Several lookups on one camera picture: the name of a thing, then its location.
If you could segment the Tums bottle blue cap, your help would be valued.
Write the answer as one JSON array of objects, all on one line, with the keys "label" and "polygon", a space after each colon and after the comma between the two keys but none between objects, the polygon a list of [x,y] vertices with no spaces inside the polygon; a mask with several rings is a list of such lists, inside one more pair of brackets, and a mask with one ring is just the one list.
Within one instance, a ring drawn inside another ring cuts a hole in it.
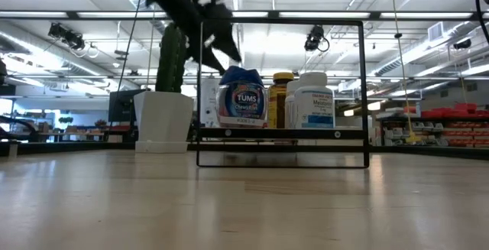
[{"label": "Tums bottle blue cap", "polygon": [[267,90],[255,69],[229,67],[216,95],[219,126],[263,128],[267,113]]}]

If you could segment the amber bottle yellow cap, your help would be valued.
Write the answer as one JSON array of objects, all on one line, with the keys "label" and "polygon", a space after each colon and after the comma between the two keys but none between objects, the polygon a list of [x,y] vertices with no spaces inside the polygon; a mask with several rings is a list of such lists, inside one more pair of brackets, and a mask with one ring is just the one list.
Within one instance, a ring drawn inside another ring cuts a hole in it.
[{"label": "amber bottle yellow cap", "polygon": [[287,84],[294,80],[292,73],[279,72],[273,75],[273,84],[268,88],[268,127],[284,128]]}]

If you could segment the plain white pill bottle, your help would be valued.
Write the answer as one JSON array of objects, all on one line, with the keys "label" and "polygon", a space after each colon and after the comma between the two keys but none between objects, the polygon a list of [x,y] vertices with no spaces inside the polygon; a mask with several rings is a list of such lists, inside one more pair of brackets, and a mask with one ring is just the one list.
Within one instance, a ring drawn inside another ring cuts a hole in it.
[{"label": "plain white pill bottle", "polygon": [[287,84],[287,96],[285,99],[285,128],[295,128],[296,108],[295,92],[300,88],[300,81],[294,80]]}]

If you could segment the white Melatonin bottle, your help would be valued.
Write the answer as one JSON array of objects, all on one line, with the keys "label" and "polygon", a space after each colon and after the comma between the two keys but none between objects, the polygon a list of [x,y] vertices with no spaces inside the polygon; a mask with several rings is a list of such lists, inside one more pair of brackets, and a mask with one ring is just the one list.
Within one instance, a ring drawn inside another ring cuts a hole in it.
[{"label": "white Melatonin bottle", "polygon": [[333,91],[327,87],[326,73],[308,72],[300,76],[294,93],[296,129],[330,129],[335,127]]}]

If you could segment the green cactus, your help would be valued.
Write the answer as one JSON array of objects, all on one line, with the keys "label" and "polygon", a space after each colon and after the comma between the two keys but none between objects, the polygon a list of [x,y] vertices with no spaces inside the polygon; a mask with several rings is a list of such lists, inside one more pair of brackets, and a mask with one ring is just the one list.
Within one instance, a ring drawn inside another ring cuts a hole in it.
[{"label": "green cactus", "polygon": [[157,92],[181,93],[186,62],[186,36],[170,23],[160,42],[160,59],[157,70]]}]

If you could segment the white background panel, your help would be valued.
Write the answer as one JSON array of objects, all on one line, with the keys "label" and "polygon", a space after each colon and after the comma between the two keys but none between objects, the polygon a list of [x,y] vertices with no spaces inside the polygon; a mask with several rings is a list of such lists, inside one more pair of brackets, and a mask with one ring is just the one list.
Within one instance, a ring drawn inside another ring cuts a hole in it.
[{"label": "white background panel", "polygon": [[200,120],[207,128],[217,128],[219,126],[217,117],[217,93],[219,91],[219,80],[207,77],[201,83],[201,106]]}]

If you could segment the white square planter pot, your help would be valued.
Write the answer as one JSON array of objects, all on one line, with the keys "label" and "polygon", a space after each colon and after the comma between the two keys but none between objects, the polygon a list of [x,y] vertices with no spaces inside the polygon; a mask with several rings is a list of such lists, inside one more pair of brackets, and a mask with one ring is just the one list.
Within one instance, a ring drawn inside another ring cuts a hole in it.
[{"label": "white square planter pot", "polygon": [[187,135],[194,100],[181,93],[145,91],[134,96],[138,125],[137,153],[182,154],[187,151]]}]

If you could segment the black computer monitor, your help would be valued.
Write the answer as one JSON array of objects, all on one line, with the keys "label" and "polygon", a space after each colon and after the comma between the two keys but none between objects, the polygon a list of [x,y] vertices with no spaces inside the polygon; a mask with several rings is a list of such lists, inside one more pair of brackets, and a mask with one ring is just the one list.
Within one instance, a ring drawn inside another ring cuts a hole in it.
[{"label": "black computer monitor", "polygon": [[144,89],[111,92],[108,120],[110,122],[133,122],[135,120],[134,97],[143,92]]}]

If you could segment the grey storage bin rack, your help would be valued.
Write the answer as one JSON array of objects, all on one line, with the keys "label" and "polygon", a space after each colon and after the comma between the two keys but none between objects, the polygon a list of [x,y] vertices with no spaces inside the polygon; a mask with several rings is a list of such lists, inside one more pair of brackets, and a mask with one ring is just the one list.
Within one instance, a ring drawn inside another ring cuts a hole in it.
[{"label": "grey storage bin rack", "polygon": [[444,139],[442,132],[444,126],[440,122],[412,122],[413,130],[416,136],[421,139],[414,144],[407,144],[406,139],[409,136],[408,122],[390,121],[382,124],[381,136],[377,140],[380,146],[435,146],[447,147],[448,140]]}]

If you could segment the yellow hanging power plug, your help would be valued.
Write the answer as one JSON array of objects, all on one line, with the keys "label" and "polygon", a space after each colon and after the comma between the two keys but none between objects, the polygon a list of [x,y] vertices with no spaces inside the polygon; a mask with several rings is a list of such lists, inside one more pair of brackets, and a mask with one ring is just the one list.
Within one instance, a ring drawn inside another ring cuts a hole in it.
[{"label": "yellow hanging power plug", "polygon": [[403,62],[403,51],[402,51],[402,47],[401,47],[401,43],[400,43],[400,39],[403,35],[399,29],[396,0],[392,0],[392,6],[393,6],[393,19],[394,19],[395,28],[396,28],[396,34],[394,35],[394,38],[397,40],[397,45],[398,45],[399,60],[400,60],[400,65],[401,65],[401,70],[402,70],[402,77],[403,77],[404,99],[405,99],[405,103],[406,103],[406,108],[408,109],[407,121],[408,121],[409,136],[406,139],[406,143],[407,144],[414,144],[418,141],[421,141],[421,139],[416,136],[416,133],[413,130],[413,126],[412,126],[412,122],[411,122],[411,116],[410,116],[411,106],[409,104],[409,98],[408,98],[408,92],[407,92],[407,80],[406,80],[405,66],[404,66],[404,62]]}]

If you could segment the red storage bin rack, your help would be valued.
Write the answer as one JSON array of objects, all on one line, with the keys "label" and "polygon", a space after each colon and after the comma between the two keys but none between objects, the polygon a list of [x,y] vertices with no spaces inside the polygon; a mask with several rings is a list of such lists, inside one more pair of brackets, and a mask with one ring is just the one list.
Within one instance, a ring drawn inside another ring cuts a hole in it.
[{"label": "red storage bin rack", "polygon": [[421,118],[442,126],[440,137],[449,147],[489,148],[489,107],[457,102],[453,107],[424,110]]}]

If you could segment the black frame wooden shelf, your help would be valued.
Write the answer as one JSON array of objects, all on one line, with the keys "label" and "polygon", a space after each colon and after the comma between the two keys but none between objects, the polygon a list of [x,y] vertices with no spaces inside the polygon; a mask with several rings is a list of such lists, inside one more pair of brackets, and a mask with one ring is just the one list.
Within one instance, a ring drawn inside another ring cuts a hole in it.
[{"label": "black frame wooden shelf", "polygon": [[[360,79],[361,79],[361,117],[362,129],[271,129],[271,128],[203,128],[200,123],[196,126],[196,143],[193,145],[196,152],[196,165],[205,167],[201,161],[202,151],[222,153],[361,153],[363,164],[359,169],[370,166],[370,144],[368,139],[368,98],[366,82],[366,66],[364,52],[364,25],[363,21],[347,18],[292,18],[292,17],[230,17],[231,23],[242,24],[325,24],[355,26],[358,28]],[[279,146],[263,144],[204,144],[204,138],[221,139],[322,139],[322,140],[362,140],[362,146]]]}]

